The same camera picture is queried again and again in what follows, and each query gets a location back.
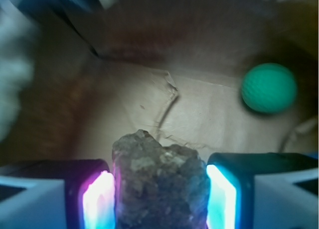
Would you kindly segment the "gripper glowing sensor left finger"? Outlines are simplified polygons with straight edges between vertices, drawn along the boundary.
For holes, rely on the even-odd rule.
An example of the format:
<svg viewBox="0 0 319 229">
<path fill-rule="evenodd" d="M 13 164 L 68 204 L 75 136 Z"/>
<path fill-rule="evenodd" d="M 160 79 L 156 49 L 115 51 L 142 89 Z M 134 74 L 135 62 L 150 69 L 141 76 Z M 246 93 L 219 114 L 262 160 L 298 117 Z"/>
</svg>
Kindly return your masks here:
<svg viewBox="0 0 319 229">
<path fill-rule="evenodd" d="M 24 161 L 0 168 L 3 229 L 113 229 L 115 180 L 102 159 Z"/>
</svg>

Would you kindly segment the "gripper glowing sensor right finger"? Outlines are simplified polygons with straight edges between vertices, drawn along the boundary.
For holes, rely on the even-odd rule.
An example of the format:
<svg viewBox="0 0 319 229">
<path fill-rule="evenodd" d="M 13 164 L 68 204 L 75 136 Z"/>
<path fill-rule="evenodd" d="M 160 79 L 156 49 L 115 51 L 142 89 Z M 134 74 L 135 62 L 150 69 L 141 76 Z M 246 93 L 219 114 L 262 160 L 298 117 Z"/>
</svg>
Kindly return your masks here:
<svg viewBox="0 0 319 229">
<path fill-rule="evenodd" d="M 300 153 L 213 153 L 209 229 L 316 229 L 319 161 Z"/>
</svg>

